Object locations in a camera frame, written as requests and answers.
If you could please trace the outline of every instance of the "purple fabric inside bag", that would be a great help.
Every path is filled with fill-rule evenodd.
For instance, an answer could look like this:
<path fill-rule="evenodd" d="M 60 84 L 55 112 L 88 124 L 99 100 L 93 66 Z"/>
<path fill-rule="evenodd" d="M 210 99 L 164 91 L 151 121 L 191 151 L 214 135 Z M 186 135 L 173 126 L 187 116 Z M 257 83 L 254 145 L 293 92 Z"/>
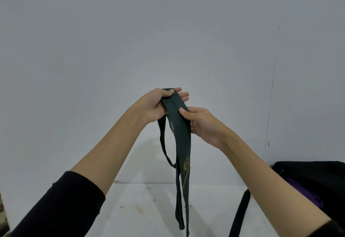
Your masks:
<path fill-rule="evenodd" d="M 306 198 L 308 198 L 317 207 L 323 208 L 323 201 L 321 200 L 321 198 L 309 191 L 307 188 L 305 188 L 300 182 L 296 181 L 291 177 L 287 177 L 286 181 L 297 191 L 303 194 Z"/>

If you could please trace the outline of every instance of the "person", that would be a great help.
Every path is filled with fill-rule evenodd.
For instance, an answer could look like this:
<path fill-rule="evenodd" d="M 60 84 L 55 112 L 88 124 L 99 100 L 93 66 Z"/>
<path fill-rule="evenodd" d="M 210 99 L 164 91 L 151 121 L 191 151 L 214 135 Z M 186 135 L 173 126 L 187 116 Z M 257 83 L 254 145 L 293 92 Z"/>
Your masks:
<path fill-rule="evenodd" d="M 188 92 L 176 91 L 184 102 L 189 99 Z M 156 88 L 128 108 L 104 138 L 53 184 L 11 236 L 84 236 L 140 132 L 166 114 L 161 98 L 173 93 Z M 224 153 L 280 237 L 345 236 L 207 109 L 188 107 L 188 111 L 179 109 L 191 121 L 191 132 Z"/>

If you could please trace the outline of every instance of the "dirt speck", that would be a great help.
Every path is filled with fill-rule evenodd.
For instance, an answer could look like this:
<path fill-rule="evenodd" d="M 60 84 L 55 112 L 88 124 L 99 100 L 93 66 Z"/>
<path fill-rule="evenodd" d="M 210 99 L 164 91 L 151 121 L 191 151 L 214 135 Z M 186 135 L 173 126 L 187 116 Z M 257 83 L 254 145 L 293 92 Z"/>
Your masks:
<path fill-rule="evenodd" d="M 134 208 L 137 210 L 137 212 L 138 212 L 139 214 L 143 214 L 143 213 L 144 213 L 144 211 L 141 209 L 141 207 L 140 207 L 139 204 L 136 204 L 136 205 L 134 206 Z"/>

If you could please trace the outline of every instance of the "necktie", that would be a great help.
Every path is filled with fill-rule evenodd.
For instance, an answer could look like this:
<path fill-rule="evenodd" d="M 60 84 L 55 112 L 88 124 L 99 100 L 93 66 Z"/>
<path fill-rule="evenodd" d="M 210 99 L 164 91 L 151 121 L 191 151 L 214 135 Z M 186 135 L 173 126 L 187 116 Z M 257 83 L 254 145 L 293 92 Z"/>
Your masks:
<path fill-rule="evenodd" d="M 180 189 L 180 179 L 181 175 L 182 181 L 182 193 L 185 200 L 186 209 L 186 223 L 187 223 L 187 237 L 189 236 L 189 206 L 188 206 L 188 194 L 189 194 L 189 174 L 190 174 L 190 121 L 183 118 L 178 110 L 182 107 L 188 111 L 186 105 L 181 99 L 177 91 L 170 97 L 162 97 L 163 104 L 167 110 L 167 114 L 158 120 L 158 125 L 160 129 L 160 143 L 162 145 L 163 153 L 167 158 L 168 163 L 176 169 L 176 209 L 175 218 L 179 223 L 180 230 L 185 228 L 183 222 L 182 214 L 182 201 L 181 201 L 181 189 Z M 164 132 L 166 117 L 168 117 L 170 129 L 172 130 L 175 141 L 176 141 L 176 163 L 173 164 L 167 152 L 165 150 Z"/>

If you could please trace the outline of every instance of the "person's right hand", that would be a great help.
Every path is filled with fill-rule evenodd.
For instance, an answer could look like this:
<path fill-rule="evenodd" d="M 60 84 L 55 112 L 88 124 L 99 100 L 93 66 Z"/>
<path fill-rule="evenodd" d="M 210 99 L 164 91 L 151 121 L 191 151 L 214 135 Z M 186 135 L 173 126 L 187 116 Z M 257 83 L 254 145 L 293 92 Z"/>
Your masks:
<path fill-rule="evenodd" d="M 189 106 L 188 111 L 179 109 L 180 114 L 190 120 L 192 134 L 196 134 L 205 142 L 220 149 L 225 143 L 226 134 L 231 132 L 230 128 L 205 108 Z"/>

